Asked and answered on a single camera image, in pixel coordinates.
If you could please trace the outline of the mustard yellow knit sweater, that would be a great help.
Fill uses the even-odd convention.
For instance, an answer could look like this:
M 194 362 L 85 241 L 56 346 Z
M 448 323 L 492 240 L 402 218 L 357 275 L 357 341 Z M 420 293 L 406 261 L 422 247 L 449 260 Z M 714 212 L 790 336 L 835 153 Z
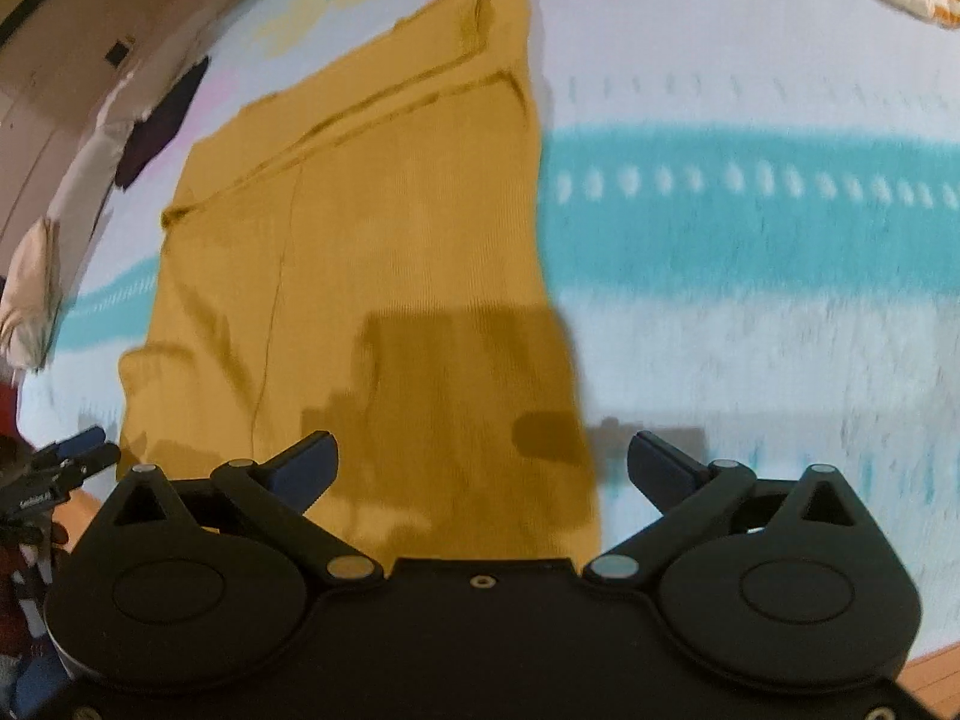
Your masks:
M 377 561 L 597 553 L 529 26 L 529 0 L 433 0 L 192 148 L 119 364 L 127 463 L 203 478 L 327 431 L 309 515 Z

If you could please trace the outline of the folded beige cloth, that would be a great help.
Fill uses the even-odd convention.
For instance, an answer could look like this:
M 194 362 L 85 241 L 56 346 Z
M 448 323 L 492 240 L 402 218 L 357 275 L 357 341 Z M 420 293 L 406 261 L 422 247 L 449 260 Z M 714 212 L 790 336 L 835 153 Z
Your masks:
M 3 284 L 2 358 L 10 369 L 43 366 L 59 301 L 59 225 L 43 216 L 14 249 Z

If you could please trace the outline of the grey white pillow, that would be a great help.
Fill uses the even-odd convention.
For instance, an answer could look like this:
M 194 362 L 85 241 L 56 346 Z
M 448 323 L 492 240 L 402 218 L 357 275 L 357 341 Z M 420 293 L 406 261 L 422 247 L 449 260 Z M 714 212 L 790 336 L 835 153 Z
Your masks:
M 70 291 L 78 277 L 133 127 L 155 109 L 183 66 L 182 54 L 156 52 L 139 60 L 96 110 L 93 128 L 67 167 L 46 213 L 52 284 L 60 296 Z

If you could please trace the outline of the folded dark maroon garment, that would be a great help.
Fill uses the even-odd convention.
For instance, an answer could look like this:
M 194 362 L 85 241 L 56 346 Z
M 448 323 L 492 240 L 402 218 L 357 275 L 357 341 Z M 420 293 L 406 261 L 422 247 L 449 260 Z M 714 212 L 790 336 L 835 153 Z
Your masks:
M 178 135 L 208 67 L 210 57 L 205 55 L 171 86 L 143 121 L 133 126 L 114 174 L 117 188 L 127 190 Z

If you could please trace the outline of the black wall socket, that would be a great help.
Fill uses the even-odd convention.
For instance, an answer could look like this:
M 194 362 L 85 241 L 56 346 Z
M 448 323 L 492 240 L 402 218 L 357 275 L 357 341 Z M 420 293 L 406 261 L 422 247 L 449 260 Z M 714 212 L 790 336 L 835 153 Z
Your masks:
M 127 59 L 128 54 L 130 54 L 130 47 L 128 47 L 126 43 L 122 43 L 122 41 L 116 41 L 106 52 L 104 60 L 106 60 L 111 67 L 119 68 L 124 63 L 124 60 Z

